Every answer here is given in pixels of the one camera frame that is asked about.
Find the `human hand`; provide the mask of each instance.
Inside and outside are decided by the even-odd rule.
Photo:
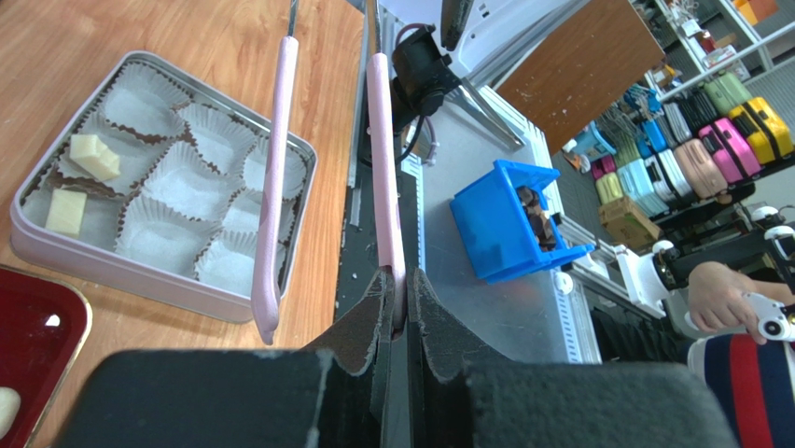
[[[707,333],[743,325],[756,343],[765,344],[744,292],[758,292],[750,278],[720,263],[702,263],[690,273],[690,319]]]

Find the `controller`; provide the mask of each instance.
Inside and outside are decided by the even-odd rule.
[[[759,331],[765,339],[795,342],[795,313],[788,310],[784,303],[756,293],[744,293],[743,299],[750,303],[759,318]],[[692,328],[698,329],[690,318],[690,312],[685,314],[685,321]]]

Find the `white chocolate piece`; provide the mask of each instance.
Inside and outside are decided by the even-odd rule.
[[[80,236],[80,226],[83,224],[87,199],[88,195],[81,191],[54,190],[52,202],[49,203],[47,223],[44,227],[76,239]]]
[[[20,394],[10,387],[0,387],[0,440],[2,440],[20,411]]]
[[[96,135],[75,134],[69,147],[69,159],[100,182],[119,177],[119,156]]]

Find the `metal sheet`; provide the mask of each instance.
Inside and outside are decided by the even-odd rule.
[[[486,285],[479,280],[450,211],[454,194],[491,171],[493,161],[535,163],[532,147],[509,151],[461,109],[445,105],[433,117],[442,142],[437,164],[425,169],[425,264],[439,300],[496,350],[525,362],[598,362],[584,297],[556,294],[553,272]],[[535,151],[547,154],[543,141]],[[540,161],[539,165],[548,165]]]

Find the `blue plastic bin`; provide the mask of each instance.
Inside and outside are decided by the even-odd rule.
[[[596,121],[591,121],[587,128],[574,137],[577,145],[571,152],[587,157],[589,161],[598,161],[605,156],[616,154],[616,148],[610,145],[596,128]]]
[[[543,189],[559,175],[558,170],[495,161],[492,172],[455,195],[450,208],[478,278],[504,282],[567,264],[593,250],[593,245],[568,248],[554,222],[557,248],[543,252],[536,242],[516,189],[533,189],[541,208],[548,210]]]

